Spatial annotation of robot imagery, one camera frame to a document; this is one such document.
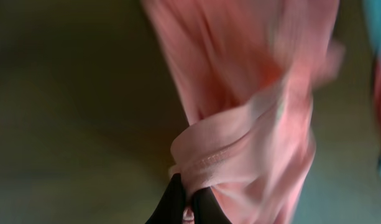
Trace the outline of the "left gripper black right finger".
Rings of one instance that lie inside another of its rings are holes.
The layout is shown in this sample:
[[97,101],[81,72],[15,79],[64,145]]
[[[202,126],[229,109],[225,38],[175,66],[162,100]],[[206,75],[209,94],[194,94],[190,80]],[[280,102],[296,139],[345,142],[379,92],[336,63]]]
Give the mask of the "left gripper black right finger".
[[209,187],[193,194],[191,208],[195,224],[231,224]]

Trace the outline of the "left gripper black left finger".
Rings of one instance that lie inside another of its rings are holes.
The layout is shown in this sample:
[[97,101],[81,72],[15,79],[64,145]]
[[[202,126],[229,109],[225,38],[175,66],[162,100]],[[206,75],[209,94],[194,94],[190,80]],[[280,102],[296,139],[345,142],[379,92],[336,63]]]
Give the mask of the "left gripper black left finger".
[[186,192],[181,182],[181,175],[174,174],[156,209],[145,224],[182,224],[185,205]]

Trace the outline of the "pink printed t-shirt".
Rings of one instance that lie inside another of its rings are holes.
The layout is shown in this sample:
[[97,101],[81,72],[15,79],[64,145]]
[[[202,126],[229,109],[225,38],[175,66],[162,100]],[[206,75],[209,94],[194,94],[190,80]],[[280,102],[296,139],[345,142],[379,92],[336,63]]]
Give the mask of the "pink printed t-shirt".
[[142,3],[188,127],[170,174],[211,188],[231,223],[291,223],[315,155],[314,87],[332,79],[338,1],[151,0]]

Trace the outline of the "grey t-shirt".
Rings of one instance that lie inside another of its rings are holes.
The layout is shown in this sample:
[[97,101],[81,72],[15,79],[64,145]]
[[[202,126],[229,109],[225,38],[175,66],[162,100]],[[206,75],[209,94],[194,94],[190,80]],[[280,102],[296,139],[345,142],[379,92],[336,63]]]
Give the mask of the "grey t-shirt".
[[372,47],[381,55],[381,0],[363,0],[363,6]]

